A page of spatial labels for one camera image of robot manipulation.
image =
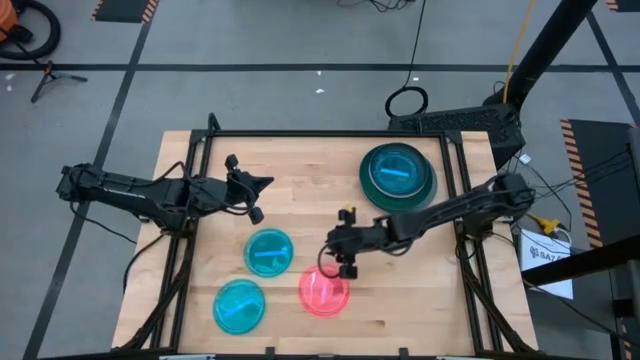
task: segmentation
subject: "red plate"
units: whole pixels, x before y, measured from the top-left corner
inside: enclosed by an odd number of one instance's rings
[[[334,265],[324,265],[322,270],[328,275],[338,273],[338,267]],[[298,297],[302,306],[313,315],[332,317],[349,302],[349,281],[328,279],[314,266],[300,277]]]

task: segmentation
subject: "concrete floor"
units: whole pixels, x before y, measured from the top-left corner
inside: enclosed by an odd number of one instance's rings
[[[129,63],[141,25],[89,21],[93,1],[46,0],[60,17],[63,38],[51,58],[61,64]],[[520,58],[558,1],[536,3]],[[511,0],[427,0],[416,63],[504,65],[515,43],[527,2]],[[379,14],[363,4],[339,8],[332,0],[201,1],[161,0],[140,64],[322,64],[407,63],[419,2]],[[634,38],[640,14],[614,14],[604,2],[594,9],[620,65],[639,65]],[[41,27],[37,16],[25,25]],[[4,64],[13,62],[2,60]],[[585,22],[555,64],[607,65]],[[505,74],[482,71],[416,72],[430,96],[430,111],[476,106]],[[7,80],[5,76],[14,74]],[[29,103],[40,73],[0,71],[0,209],[5,247],[0,252],[0,349],[4,358],[23,356],[72,221],[54,192],[65,164],[94,161],[111,115],[117,127],[104,169],[149,178],[162,133],[202,128],[214,111],[226,129],[385,129],[386,97],[406,72],[372,71],[138,71],[122,112],[112,112],[124,71],[85,71],[85,84],[60,81],[41,100]],[[640,74],[624,74],[640,93]],[[417,107],[398,99],[395,112]],[[550,183],[570,178],[559,120],[632,123],[610,72],[546,73],[522,109],[525,152]],[[520,168],[527,178],[533,174]],[[574,214],[577,247],[587,248],[573,190],[562,192]],[[535,204],[536,213],[566,220],[553,198]],[[139,225],[128,214],[92,204],[89,217],[131,237]],[[61,285],[38,356],[107,351],[116,325],[121,281],[133,246],[90,224],[82,229]],[[614,327],[606,304],[607,276],[577,291],[576,304]],[[540,347],[552,354],[610,357],[609,338],[531,294]],[[563,319],[557,320],[557,312]]]

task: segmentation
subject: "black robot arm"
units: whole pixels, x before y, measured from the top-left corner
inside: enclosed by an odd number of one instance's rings
[[[178,166],[183,177],[167,178]],[[185,236],[190,220],[218,211],[249,215],[251,222],[258,224],[264,216],[255,203],[273,178],[241,171],[233,154],[227,157],[225,166],[226,181],[193,178],[185,172],[182,162],[175,163],[156,180],[109,173],[91,164],[65,166],[56,192],[65,201],[99,201],[150,219],[163,233],[172,236]]]
[[[526,214],[534,201],[530,189],[517,174],[498,175],[470,192],[441,202],[423,210],[387,215],[374,219],[371,227],[353,226],[355,209],[340,210],[336,226],[327,234],[324,248],[328,255],[339,262],[340,272],[334,277],[356,279],[356,254],[383,251],[390,255],[402,255],[411,249],[413,242],[438,225],[460,219],[464,233],[471,237],[484,237],[491,233],[493,222],[499,217],[519,219]]]

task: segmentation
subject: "white paper sign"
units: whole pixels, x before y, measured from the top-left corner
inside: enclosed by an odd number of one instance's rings
[[[568,249],[569,244],[563,241],[553,241],[547,236],[524,229],[522,229],[521,238],[520,268],[522,271],[571,256]],[[543,285],[540,288],[554,295],[573,300],[573,281],[571,279]]]

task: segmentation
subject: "wooden tabletop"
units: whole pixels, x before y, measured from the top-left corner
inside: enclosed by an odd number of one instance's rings
[[[165,133],[155,176],[186,158],[188,139],[189,132]],[[472,184],[495,175],[486,133],[463,133],[463,141]],[[411,355],[473,354],[451,224],[429,230],[405,256],[358,256],[359,277],[350,282],[351,299],[339,316],[314,317],[298,301],[300,276],[315,264],[327,232],[338,224],[337,211],[347,204],[355,206],[361,226],[371,225],[371,219],[381,215],[360,190],[358,168],[369,150],[390,142],[410,144],[425,155],[438,177],[434,203],[446,200],[437,139],[215,138],[208,176],[224,178],[224,159],[234,153],[242,170],[273,176],[275,181],[260,194],[258,205],[265,219],[259,225],[251,225],[246,216],[223,213],[201,219],[179,351],[262,354],[265,347],[273,346],[277,354],[394,355],[398,348],[406,347]],[[460,194],[453,146],[450,152]],[[181,176],[178,171],[172,175]],[[287,272],[264,279],[245,267],[243,250],[251,234],[269,227],[291,237],[295,255]],[[511,237],[505,225],[497,225],[495,231]],[[157,234],[154,225],[143,225],[138,250]],[[156,305],[168,244],[168,239],[162,240],[131,269],[114,346],[126,342]],[[484,246],[496,305],[525,342],[537,347],[513,247],[497,238],[487,239]],[[241,278],[263,288],[267,310],[253,331],[232,336],[216,325],[212,305],[224,284]],[[481,305],[479,309],[483,341],[490,348],[486,316]],[[168,310],[162,344],[168,344],[172,318],[173,307]]]

